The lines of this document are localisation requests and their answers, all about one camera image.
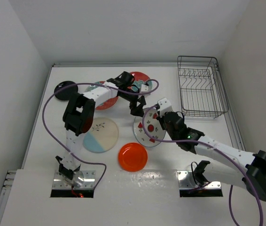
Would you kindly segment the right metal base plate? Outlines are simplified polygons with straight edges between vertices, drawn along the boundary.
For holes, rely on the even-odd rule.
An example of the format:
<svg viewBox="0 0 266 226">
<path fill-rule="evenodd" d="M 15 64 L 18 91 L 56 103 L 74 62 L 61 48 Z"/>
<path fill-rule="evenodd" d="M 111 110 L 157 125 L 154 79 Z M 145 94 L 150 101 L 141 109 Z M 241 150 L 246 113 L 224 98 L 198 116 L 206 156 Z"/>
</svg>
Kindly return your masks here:
<svg viewBox="0 0 266 226">
<path fill-rule="evenodd" d="M 192 190 L 192 189 L 221 189 L 221 183 L 218 181 L 205 182 L 203 186 L 197 185 L 194 182 L 192 172 L 190 170 L 177 171 L 179 189 Z"/>
</svg>

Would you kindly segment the small black plate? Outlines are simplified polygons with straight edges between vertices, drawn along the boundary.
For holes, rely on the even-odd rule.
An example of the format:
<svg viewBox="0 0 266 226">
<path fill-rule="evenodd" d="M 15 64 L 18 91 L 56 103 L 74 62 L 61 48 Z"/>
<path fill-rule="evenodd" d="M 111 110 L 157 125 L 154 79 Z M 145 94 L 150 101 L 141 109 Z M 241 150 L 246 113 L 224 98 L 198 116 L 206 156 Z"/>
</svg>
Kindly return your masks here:
<svg viewBox="0 0 266 226">
<path fill-rule="evenodd" d="M 78 92 L 78 86 L 73 81 L 62 81 L 54 89 L 55 98 L 60 101 L 69 101 L 73 93 Z"/>
</svg>

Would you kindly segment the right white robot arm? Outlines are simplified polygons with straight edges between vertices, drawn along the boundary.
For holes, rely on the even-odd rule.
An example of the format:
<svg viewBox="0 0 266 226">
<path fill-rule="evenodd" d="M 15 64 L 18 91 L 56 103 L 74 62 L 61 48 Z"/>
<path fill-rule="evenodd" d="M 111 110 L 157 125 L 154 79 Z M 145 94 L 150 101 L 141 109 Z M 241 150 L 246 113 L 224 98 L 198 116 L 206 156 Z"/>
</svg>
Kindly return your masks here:
<svg viewBox="0 0 266 226">
<path fill-rule="evenodd" d="M 186 152 L 211 158 L 224 165 L 216 169 L 201 161 L 194 170 L 196 182 L 203 185 L 213 177 L 220 182 L 246 189 L 266 202 L 266 152 L 245 152 L 216 141 L 203 132 L 187 127 L 184 116 L 176 112 L 158 113 L 156 118 L 170 136 L 170 142 Z"/>
</svg>

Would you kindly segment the small orange plate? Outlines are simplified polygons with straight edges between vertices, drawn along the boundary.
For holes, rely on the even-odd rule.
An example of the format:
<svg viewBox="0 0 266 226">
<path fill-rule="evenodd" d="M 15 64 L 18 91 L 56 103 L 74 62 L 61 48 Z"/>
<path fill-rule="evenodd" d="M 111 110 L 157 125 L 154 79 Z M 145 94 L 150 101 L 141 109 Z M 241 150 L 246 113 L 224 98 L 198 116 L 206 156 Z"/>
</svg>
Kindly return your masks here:
<svg viewBox="0 0 266 226">
<path fill-rule="evenodd" d="M 148 152 L 144 146 L 138 143 L 127 143 L 119 150 L 118 163 L 125 171 L 140 171 L 144 169 L 147 161 Z"/>
</svg>

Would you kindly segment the white watermelon pattern plate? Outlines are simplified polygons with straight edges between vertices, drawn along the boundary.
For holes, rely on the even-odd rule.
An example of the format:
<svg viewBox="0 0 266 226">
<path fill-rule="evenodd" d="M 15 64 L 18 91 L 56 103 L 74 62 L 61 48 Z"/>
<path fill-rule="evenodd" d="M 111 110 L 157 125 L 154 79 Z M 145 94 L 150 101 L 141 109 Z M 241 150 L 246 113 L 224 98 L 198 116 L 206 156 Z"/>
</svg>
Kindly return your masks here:
<svg viewBox="0 0 266 226">
<path fill-rule="evenodd" d="M 147 114 L 144 115 L 144 123 L 142 117 L 136 116 L 133 121 L 133 133 L 137 141 L 144 147 L 158 146 L 163 140 L 166 131 L 162 129 L 160 122 L 156 119 L 158 112 L 155 108 L 150 109 Z"/>
</svg>

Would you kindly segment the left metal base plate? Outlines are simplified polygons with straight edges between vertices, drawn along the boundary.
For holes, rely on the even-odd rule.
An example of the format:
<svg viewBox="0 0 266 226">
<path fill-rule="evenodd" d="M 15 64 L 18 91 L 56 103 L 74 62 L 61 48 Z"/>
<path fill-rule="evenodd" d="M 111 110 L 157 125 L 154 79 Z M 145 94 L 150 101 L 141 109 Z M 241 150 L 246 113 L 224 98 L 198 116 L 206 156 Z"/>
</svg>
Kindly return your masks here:
<svg viewBox="0 0 266 226">
<path fill-rule="evenodd" d="M 81 170 L 74 173 L 73 179 L 68 179 L 56 171 L 52 183 L 52 189 L 70 190 L 92 190 L 95 185 L 95 171 Z"/>
</svg>

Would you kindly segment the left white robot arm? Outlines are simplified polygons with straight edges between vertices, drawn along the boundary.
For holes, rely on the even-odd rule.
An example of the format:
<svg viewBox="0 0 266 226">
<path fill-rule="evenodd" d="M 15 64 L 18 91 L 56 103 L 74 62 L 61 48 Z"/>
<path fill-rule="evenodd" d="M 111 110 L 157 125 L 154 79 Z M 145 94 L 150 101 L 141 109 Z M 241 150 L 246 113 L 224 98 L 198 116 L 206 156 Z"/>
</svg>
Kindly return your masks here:
<svg viewBox="0 0 266 226">
<path fill-rule="evenodd" d="M 135 77 L 122 72 L 116 78 L 110 78 L 96 86 L 91 91 L 78 93 L 75 89 L 70 93 L 69 101 L 63 114 L 66 129 L 66 144 L 63 145 L 68 152 L 63 157 L 56 156 L 59 163 L 58 171 L 68 181 L 73 181 L 80 170 L 81 163 L 91 164 L 79 160 L 77 154 L 83 146 L 83 139 L 92 127 L 95 109 L 104 102 L 121 97 L 129 102 L 130 114 L 133 116 L 144 115 L 143 107 L 146 105 L 145 95 L 149 93 L 147 85 L 133 90 Z"/>
</svg>

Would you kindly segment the metal base plate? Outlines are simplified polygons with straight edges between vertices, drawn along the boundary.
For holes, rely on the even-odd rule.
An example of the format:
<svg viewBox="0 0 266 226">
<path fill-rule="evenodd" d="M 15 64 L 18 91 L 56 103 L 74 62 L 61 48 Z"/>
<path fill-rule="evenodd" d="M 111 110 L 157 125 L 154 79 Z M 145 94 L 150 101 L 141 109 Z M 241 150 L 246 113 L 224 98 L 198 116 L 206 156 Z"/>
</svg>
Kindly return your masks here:
<svg viewBox="0 0 266 226">
<path fill-rule="evenodd" d="M 192 172 L 190 170 L 177 171 L 179 189 L 192 190 L 192 189 L 221 189 L 221 183 L 218 181 L 205 182 L 203 186 L 197 185 L 194 182 Z"/>
<path fill-rule="evenodd" d="M 73 179 L 68 179 L 56 171 L 52 183 L 52 189 L 70 190 L 92 190 L 95 185 L 95 171 L 81 170 L 74 173 Z"/>
</svg>

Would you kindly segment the beige blue branch plate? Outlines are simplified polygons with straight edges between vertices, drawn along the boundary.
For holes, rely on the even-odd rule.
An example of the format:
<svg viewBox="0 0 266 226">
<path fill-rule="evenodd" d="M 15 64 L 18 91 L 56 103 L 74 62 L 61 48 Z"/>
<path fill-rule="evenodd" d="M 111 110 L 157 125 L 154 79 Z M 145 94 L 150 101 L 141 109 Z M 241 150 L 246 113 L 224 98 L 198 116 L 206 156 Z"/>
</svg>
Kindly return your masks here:
<svg viewBox="0 0 266 226">
<path fill-rule="evenodd" d="M 110 118 L 94 118 L 83 139 L 83 147 L 92 153 L 104 153 L 113 148 L 119 137 L 117 124 Z"/>
</svg>

